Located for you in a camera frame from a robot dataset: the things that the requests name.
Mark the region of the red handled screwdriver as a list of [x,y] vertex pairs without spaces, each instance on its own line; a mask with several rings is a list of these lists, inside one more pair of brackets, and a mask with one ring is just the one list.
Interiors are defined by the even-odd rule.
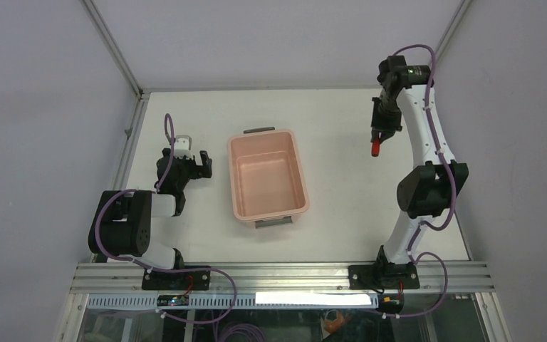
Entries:
[[372,145],[371,145],[371,155],[373,157],[378,157],[380,155],[380,141],[375,141],[375,142],[372,142]]

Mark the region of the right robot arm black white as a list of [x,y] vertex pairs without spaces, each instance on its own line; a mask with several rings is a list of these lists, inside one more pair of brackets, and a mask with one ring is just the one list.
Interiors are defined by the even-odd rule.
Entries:
[[396,190],[400,216],[373,265],[375,283],[390,289],[400,280],[416,279],[415,247],[426,230],[449,226],[469,168],[457,161],[442,132],[433,103],[433,70],[410,66],[398,53],[378,68],[382,89],[373,98],[371,154],[377,157],[382,144],[406,128],[413,163]]

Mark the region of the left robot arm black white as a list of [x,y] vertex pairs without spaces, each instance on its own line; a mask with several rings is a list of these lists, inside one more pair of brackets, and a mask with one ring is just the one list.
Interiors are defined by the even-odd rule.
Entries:
[[152,236],[153,218],[178,217],[186,205],[185,187],[191,180],[212,177],[212,159],[199,152],[200,163],[189,150],[162,150],[156,162],[153,190],[108,190],[101,195],[88,234],[88,246],[117,261],[129,261],[158,271],[168,289],[178,289],[186,279],[181,252]]

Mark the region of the pink plastic bin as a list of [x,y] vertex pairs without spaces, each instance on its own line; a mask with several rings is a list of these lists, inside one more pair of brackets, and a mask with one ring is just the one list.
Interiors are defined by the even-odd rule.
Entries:
[[228,140],[231,203],[237,221],[254,229],[297,222],[310,207],[291,130],[245,130]]

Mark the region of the orange object below table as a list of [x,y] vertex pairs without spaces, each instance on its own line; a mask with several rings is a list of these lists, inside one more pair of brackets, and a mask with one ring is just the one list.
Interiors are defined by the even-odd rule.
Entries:
[[333,309],[326,311],[322,317],[322,329],[327,334],[335,333],[341,327],[343,327],[347,322],[351,320],[351,315],[344,315],[342,311]]

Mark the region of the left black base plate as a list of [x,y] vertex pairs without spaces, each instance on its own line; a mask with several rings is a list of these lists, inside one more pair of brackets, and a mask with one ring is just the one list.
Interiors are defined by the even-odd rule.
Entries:
[[187,266],[182,273],[144,272],[141,289],[145,291],[206,291],[210,287],[211,272],[203,266]]

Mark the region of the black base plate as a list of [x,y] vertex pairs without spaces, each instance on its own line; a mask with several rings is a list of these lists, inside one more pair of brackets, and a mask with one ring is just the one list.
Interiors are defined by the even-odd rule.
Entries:
[[187,266],[182,273],[144,272],[141,289],[145,291],[206,291],[210,287],[211,272],[203,266]]
[[354,264],[348,267],[348,280],[352,290],[419,289],[420,280],[416,266],[408,264]]

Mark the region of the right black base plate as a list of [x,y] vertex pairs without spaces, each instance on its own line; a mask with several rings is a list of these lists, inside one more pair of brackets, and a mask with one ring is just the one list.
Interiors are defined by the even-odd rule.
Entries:
[[348,280],[352,290],[419,289],[420,280],[416,266],[408,264],[354,264],[348,267]]

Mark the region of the aluminium front rail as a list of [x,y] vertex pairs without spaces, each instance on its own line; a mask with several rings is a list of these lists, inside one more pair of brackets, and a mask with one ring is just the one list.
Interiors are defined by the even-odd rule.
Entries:
[[[318,263],[213,263],[209,294],[254,294],[256,292],[313,292],[348,294],[373,290],[360,276],[350,274],[347,262]],[[404,288],[405,294],[436,294],[447,285],[449,294],[494,292],[491,274],[482,261],[436,261],[417,265],[420,287]],[[142,268],[126,263],[79,264],[72,294],[138,294],[145,292]]]

